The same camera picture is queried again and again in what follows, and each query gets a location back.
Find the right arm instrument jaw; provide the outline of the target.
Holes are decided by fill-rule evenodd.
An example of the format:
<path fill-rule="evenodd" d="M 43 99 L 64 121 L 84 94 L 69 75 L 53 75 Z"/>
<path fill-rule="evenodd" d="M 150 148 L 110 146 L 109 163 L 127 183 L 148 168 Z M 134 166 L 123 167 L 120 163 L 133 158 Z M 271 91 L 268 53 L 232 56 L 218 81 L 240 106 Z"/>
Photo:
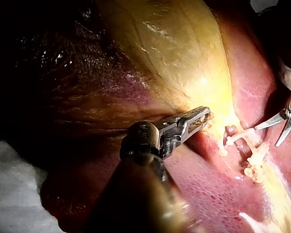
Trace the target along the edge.
<path fill-rule="evenodd" d="M 288 119 L 285 126 L 284 126 L 284 129 L 282 130 L 275 146 L 276 147 L 279 147 L 283 142 L 284 140 L 287 138 L 287 136 L 290 134 L 291 132 L 291 119 Z"/>
<path fill-rule="evenodd" d="M 282 121 L 287 119 L 287 115 L 285 113 L 285 111 L 280 111 L 279 113 L 275 114 L 273 117 L 271 117 L 270 119 L 260 123 L 259 125 L 255 126 L 254 129 L 256 131 L 262 130 L 262 129 L 266 129 L 269 128 L 271 126 L 274 126 L 276 124 L 281 123 Z"/>

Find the left arm instrument jaw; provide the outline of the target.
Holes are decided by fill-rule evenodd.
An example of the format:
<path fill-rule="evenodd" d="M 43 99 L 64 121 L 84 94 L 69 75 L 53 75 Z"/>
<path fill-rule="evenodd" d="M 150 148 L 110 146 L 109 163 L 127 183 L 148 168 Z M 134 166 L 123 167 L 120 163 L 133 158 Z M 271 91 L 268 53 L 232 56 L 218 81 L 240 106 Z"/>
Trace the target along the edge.
<path fill-rule="evenodd" d="M 202 130 L 208 123 L 210 112 L 189 115 L 185 117 L 183 130 L 181 132 L 181 143 L 184 143 L 196 132 Z"/>
<path fill-rule="evenodd" d="M 209 107 L 205 107 L 205 106 L 199 106 L 197 108 L 194 108 L 192 110 L 189 110 L 185 113 L 180 114 L 177 119 L 195 119 L 195 118 L 199 118 L 202 116 L 205 116 L 206 114 L 208 114 L 210 112 Z"/>

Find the left arm instrument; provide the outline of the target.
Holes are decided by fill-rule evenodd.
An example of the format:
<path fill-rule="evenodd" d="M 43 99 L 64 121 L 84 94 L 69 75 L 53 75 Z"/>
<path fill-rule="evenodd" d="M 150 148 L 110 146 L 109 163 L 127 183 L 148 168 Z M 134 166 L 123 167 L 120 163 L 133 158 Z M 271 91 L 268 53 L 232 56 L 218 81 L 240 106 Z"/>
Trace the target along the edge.
<path fill-rule="evenodd" d="M 151 153 L 164 160 L 181 144 L 185 129 L 186 120 L 180 116 L 156 122 L 138 121 L 128 128 L 127 135 L 122 139 L 120 158 Z"/>

